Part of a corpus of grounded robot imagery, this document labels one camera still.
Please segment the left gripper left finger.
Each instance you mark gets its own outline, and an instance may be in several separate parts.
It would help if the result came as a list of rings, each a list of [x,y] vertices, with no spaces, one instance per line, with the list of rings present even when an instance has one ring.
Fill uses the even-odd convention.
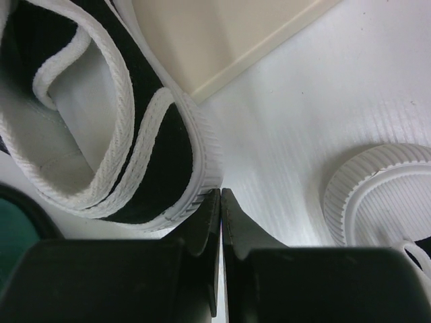
[[[210,322],[221,192],[159,240],[47,240],[1,294],[2,322]]]

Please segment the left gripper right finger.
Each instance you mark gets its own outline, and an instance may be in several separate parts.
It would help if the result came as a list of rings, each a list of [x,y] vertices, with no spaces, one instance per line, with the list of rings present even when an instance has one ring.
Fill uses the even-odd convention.
[[[429,322],[411,265],[388,248],[291,248],[221,195],[229,322]]]

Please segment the black white sneaker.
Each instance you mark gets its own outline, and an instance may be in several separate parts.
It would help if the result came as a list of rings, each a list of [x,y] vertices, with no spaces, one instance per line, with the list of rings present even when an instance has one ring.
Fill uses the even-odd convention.
[[[430,275],[430,148],[411,143],[373,147],[330,179],[323,213],[341,247],[385,246]]]
[[[177,225],[222,183],[131,1],[1,2],[1,139],[46,202],[133,229]]]

